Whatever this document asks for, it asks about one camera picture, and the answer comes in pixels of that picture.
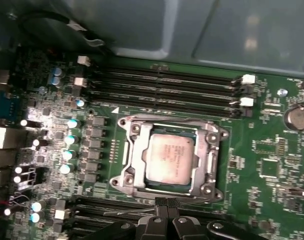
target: motherboard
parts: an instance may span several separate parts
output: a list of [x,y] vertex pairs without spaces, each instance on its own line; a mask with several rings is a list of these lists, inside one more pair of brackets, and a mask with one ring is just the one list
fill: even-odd
[[1,130],[8,239],[137,224],[166,197],[202,225],[304,240],[304,79],[22,47]]

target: mounting hole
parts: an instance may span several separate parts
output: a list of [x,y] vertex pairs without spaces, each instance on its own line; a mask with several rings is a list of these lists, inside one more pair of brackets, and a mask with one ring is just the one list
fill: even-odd
[[118,180],[113,180],[113,181],[112,181],[112,185],[113,185],[113,186],[117,186],[117,185],[119,185]]

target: wire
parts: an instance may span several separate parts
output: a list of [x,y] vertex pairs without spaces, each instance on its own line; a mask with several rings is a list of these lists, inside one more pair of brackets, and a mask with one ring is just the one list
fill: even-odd
[[[198,200],[198,201],[184,202],[184,203],[181,203],[180,206],[187,206],[187,205],[201,204],[201,203],[208,204],[208,202],[205,202],[203,199],[203,200]],[[107,212],[103,213],[103,216],[119,216],[122,214],[147,213],[147,212],[151,212],[154,210],[155,210],[155,208],[151,207],[151,208],[144,208],[144,209],[131,209],[131,210],[125,210],[125,211],[107,211]]]
[[105,42],[103,40],[101,40],[96,33],[87,29],[83,25],[81,25],[77,22],[74,22],[73,20],[71,20],[68,17],[63,16],[59,13],[51,12],[51,11],[44,11],[44,10],[25,13],[25,14],[19,16],[16,20],[19,30],[24,35],[26,35],[28,38],[32,39],[34,42],[36,42],[38,44],[44,43],[44,41],[40,37],[36,36],[35,34],[32,34],[25,27],[27,22],[32,21],[32,20],[37,20],[37,19],[56,20],[58,22],[61,22],[65,25],[69,26],[76,32],[80,33],[83,36],[85,42],[90,47],[95,48],[95,47],[101,47],[101,46],[105,45]]

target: cpu socket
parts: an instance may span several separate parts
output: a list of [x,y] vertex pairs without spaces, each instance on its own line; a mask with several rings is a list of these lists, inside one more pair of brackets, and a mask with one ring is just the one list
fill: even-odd
[[123,169],[110,185],[131,197],[204,199],[217,202],[220,141],[229,132],[211,121],[147,114],[123,117],[126,131]]

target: white triangle marking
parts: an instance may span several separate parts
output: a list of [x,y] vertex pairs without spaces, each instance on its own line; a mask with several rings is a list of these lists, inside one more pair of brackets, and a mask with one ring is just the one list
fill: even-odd
[[116,109],[114,109],[111,113],[113,114],[118,114],[120,110],[120,107],[117,107]]

